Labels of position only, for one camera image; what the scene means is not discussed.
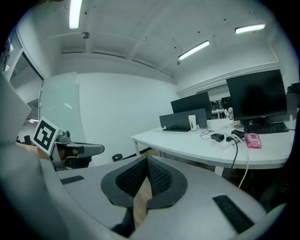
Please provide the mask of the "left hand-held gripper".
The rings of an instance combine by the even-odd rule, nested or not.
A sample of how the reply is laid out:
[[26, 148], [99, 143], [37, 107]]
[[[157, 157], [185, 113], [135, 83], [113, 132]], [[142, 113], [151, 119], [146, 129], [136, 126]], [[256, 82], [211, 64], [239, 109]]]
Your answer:
[[[70, 132], [61, 130], [46, 118], [41, 117], [33, 135], [33, 143], [46, 154], [56, 171], [86, 168], [91, 157], [101, 154], [105, 147], [101, 144], [81, 143], [71, 141]], [[76, 148], [78, 155], [61, 161], [59, 148]]]

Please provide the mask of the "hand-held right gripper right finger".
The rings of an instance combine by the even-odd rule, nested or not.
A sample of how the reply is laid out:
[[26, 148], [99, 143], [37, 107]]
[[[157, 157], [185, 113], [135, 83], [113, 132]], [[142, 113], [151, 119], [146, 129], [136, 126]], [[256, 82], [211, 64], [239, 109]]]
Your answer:
[[227, 240], [237, 232], [213, 198], [227, 195], [253, 223], [266, 216], [263, 206], [243, 190], [206, 169], [175, 160], [157, 160], [181, 171], [187, 178], [185, 194], [170, 208], [149, 210], [132, 240]]

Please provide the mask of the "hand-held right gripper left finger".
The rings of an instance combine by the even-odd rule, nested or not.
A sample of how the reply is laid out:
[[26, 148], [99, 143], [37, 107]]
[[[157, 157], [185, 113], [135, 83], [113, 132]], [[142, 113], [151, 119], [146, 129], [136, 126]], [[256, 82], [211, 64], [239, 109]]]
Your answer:
[[110, 172], [128, 167], [138, 157], [115, 163], [74, 170], [59, 171], [57, 175], [64, 187], [80, 207], [94, 220], [120, 235], [129, 236], [147, 216], [148, 179], [143, 179], [133, 198], [133, 207], [128, 209], [112, 204], [104, 194], [101, 183]]

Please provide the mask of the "person's left hand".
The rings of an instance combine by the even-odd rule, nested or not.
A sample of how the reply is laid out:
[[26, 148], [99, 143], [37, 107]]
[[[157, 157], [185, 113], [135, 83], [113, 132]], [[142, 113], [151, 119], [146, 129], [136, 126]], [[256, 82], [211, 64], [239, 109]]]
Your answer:
[[59, 148], [58, 152], [61, 161], [65, 161], [67, 158], [74, 158], [78, 155], [77, 148]]

